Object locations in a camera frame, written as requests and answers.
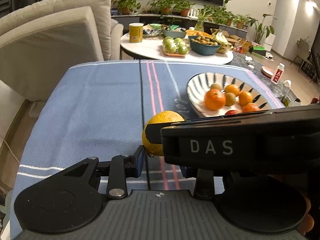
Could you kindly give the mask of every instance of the dark granite countertop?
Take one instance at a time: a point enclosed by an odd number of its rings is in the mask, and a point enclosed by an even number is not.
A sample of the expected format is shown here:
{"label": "dark granite countertop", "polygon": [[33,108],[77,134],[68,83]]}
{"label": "dark granite countertop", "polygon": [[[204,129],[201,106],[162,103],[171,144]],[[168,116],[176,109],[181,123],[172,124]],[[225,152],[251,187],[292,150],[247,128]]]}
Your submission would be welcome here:
{"label": "dark granite countertop", "polygon": [[282,98],[286,92],[286,87],[284,86],[283,82],[280,80],[279,83],[273,84],[270,80],[270,78],[266,77],[263,73],[262,73],[262,64],[258,63],[256,61],[251,61],[250,65],[254,66],[254,68],[250,68],[247,64],[247,62],[244,60],[245,58],[245,54],[240,54],[237,52],[233,53],[234,58],[233,60],[228,63],[228,65],[233,65],[233,66],[238,66],[238,67],[243,67],[246,69],[249,69],[250,71],[252,71],[268,88],[270,88],[270,90],[278,97],[278,98]]}

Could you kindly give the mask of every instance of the kiwi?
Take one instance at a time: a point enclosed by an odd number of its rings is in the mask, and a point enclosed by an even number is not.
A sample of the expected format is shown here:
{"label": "kiwi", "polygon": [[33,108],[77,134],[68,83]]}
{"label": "kiwi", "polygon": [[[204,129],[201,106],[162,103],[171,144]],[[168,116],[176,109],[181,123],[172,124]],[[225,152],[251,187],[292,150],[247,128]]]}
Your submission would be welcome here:
{"label": "kiwi", "polygon": [[214,83],[214,84],[212,84],[211,86],[210,86],[210,89],[218,89],[218,90],[222,90],[222,87],[219,85],[219,84],[217,84],[217,83]]}
{"label": "kiwi", "polygon": [[226,93],[226,106],[233,106],[236,103],[236,95],[234,93]]}

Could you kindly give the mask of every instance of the red label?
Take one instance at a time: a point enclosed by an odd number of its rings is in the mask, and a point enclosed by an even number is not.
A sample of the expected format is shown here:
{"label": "red label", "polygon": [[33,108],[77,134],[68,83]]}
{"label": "red label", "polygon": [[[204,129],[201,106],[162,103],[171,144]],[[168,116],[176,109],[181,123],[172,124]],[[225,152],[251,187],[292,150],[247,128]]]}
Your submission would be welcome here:
{"label": "red label", "polygon": [[276,74],[275,74],[275,76],[274,76],[274,78],[273,78],[273,81],[274,81],[274,82],[277,83],[277,82],[279,81],[282,72],[283,72],[283,71],[280,70],[280,69],[277,70],[277,72],[276,72]]}

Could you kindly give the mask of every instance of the white cable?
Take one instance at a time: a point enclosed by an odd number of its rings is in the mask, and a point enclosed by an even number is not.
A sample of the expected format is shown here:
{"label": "white cable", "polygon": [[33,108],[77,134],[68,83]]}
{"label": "white cable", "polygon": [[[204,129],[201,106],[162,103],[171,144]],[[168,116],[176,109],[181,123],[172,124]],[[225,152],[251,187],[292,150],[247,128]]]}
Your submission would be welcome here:
{"label": "white cable", "polygon": [[0,135],[0,138],[4,141],[4,143],[7,145],[7,147],[9,148],[10,153],[12,154],[13,158],[20,164],[18,158],[13,154],[9,144],[5,141],[5,139]]}

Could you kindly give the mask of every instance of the beige sofa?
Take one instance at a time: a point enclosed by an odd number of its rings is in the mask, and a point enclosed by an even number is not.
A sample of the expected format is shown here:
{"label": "beige sofa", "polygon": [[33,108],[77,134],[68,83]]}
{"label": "beige sofa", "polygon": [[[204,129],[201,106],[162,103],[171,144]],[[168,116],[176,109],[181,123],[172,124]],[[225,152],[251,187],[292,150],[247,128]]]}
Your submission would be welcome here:
{"label": "beige sofa", "polygon": [[120,56],[123,25],[110,0],[43,0],[0,18],[0,79],[46,102],[73,65]]}

